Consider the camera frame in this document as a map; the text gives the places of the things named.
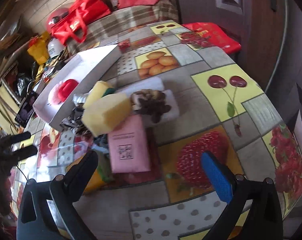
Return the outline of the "black white scrunchie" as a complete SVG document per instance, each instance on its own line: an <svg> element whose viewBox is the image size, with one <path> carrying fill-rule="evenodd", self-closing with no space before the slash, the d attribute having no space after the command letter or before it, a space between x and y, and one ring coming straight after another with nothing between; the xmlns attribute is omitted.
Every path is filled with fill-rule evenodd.
<svg viewBox="0 0 302 240"><path fill-rule="evenodd" d="M74 108L71 111L71 114L62 120L60 126L63 130L69 129L76 136L84 136L91 134L89 129L83 124L82 116L84 113L84 103L86 102L89 93L86 94L74 94L73 104Z"/></svg>

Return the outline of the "pink tissue pack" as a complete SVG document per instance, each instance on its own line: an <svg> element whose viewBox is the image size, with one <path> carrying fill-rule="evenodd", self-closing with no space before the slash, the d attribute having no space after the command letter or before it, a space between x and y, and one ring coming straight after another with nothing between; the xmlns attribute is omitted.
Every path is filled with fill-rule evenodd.
<svg viewBox="0 0 302 240"><path fill-rule="evenodd" d="M151 170L146 131L142 117L131 115L108 134L113 173L140 173Z"/></svg>

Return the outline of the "photo card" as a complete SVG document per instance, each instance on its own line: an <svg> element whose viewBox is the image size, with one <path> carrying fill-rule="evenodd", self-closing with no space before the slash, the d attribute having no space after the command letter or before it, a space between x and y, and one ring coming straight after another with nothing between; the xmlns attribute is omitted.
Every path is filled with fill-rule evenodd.
<svg viewBox="0 0 302 240"><path fill-rule="evenodd" d="M16 117L15 121L26 128L28 121L34 113L33 104L36 101L38 94L35 91L31 91L25 98L25 101L22 103Z"/></svg>

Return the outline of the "pink fluffy puff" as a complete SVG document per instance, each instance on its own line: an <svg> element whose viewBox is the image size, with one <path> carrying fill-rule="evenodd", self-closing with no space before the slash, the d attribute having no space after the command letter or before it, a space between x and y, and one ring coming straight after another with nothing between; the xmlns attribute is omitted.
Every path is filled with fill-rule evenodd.
<svg viewBox="0 0 302 240"><path fill-rule="evenodd" d="M58 91L59 88L62 86L63 82L60 81L59 83L57 83L50 91L50 93L48 94L48 103L50 105L58 105L59 103L61 103L61 100L58 96Z"/></svg>

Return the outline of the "red plush apple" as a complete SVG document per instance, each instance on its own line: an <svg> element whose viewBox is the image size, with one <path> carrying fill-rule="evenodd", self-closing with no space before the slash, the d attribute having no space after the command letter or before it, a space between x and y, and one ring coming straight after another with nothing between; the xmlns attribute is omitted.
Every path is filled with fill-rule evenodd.
<svg viewBox="0 0 302 240"><path fill-rule="evenodd" d="M63 82L62 86L59 88L58 96L62 102L65 102L71 92L77 87L78 81L74 79L69 79Z"/></svg>

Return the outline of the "yellow plastic bag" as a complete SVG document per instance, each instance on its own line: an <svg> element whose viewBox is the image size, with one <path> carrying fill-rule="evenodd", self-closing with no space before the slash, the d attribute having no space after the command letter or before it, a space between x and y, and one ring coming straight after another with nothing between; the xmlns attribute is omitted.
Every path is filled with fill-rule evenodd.
<svg viewBox="0 0 302 240"><path fill-rule="evenodd" d="M32 37L28 42L27 52L39 64L44 64L49 59L48 42L50 41L50 34L45 31L39 36Z"/></svg>

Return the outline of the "yellow sponge block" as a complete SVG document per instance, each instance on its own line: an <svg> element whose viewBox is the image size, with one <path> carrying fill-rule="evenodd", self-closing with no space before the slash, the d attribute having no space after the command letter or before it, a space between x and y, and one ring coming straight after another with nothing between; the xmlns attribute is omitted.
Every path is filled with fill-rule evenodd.
<svg viewBox="0 0 302 240"><path fill-rule="evenodd" d="M98 99L84 110L82 123L94 135L112 132L131 113L131 101L124 93Z"/></svg>

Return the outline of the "yellow green scouring sponge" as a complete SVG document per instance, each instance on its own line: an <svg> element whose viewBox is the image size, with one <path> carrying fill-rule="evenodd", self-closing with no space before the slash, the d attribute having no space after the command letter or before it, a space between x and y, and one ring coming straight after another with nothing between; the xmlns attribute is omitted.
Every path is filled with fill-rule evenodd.
<svg viewBox="0 0 302 240"><path fill-rule="evenodd" d="M83 104L83 108L87 109L98 99L102 98L103 96L113 94L114 92L115 89L109 83L105 81L97 81L93 89L89 92L88 97Z"/></svg>

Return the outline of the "white cardboard box lid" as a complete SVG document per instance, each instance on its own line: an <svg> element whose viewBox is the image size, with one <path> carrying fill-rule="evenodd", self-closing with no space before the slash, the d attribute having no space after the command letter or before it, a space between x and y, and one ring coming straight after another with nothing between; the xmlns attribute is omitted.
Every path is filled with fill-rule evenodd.
<svg viewBox="0 0 302 240"><path fill-rule="evenodd" d="M73 96L85 94L120 58L117 45L92 48L77 53L48 83L33 104L37 116L57 131L71 115Z"/></svg>

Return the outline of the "fruit pattern tablecloth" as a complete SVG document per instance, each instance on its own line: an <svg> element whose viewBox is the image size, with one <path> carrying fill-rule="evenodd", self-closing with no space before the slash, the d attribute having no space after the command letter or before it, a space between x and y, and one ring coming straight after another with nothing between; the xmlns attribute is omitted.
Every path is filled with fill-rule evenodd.
<svg viewBox="0 0 302 240"><path fill-rule="evenodd" d="M70 41L70 53L126 42L105 74L121 92L165 89L176 101L148 126L152 169L115 174L108 185L74 207L98 239L201 239L226 204L212 187L190 187L175 176L182 148L210 132L228 141L227 165L248 179L274 179L281 211L288 215L302 196L302 156L259 85L218 47L182 44L187 29L173 21L115 35Z"/></svg>

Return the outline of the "plaid cloth cover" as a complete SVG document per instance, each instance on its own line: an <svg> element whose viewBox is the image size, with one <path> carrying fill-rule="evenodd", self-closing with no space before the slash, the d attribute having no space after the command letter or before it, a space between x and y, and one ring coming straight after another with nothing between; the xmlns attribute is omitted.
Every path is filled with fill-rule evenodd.
<svg viewBox="0 0 302 240"><path fill-rule="evenodd" d="M137 5L118 9L110 15L90 23L86 40L83 43L69 39L67 49L71 54L76 54L121 32L164 20L179 20L178 10L169 0L160 0L156 5Z"/></svg>

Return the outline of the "brown scrunchie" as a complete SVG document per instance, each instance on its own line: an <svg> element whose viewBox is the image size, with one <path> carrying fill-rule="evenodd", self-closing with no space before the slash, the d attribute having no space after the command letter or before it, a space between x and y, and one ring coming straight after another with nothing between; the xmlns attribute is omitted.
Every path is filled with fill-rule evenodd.
<svg viewBox="0 0 302 240"><path fill-rule="evenodd" d="M172 107L166 103L166 94L159 90L142 89L130 96L132 109L136 114L150 116L151 122L157 124Z"/></svg>

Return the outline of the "red tote bag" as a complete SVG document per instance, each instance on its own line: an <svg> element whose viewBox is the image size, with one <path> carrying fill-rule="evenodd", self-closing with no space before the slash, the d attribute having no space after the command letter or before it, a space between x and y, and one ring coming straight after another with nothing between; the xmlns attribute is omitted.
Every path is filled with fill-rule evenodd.
<svg viewBox="0 0 302 240"><path fill-rule="evenodd" d="M86 40L88 25L111 14L103 0L76 0L68 10L68 15L52 27L52 37L64 46L69 39L78 43Z"/></svg>

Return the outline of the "red gift bag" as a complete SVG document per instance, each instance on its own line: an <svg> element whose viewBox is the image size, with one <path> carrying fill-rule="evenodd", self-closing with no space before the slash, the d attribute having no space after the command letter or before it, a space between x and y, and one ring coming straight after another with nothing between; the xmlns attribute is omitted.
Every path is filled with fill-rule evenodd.
<svg viewBox="0 0 302 240"><path fill-rule="evenodd" d="M227 54L238 53L241 50L239 42L229 37L214 23L195 22L183 25L190 32L179 34L181 43L195 50L218 47Z"/></svg>

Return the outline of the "dark wooden door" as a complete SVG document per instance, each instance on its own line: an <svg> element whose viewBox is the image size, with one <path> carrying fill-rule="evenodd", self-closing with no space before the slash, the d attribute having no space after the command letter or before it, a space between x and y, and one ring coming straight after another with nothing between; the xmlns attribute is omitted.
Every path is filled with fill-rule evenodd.
<svg viewBox="0 0 302 240"><path fill-rule="evenodd" d="M269 88L284 46L287 0L177 2L183 23L215 23L239 42L236 63L263 90Z"/></svg>

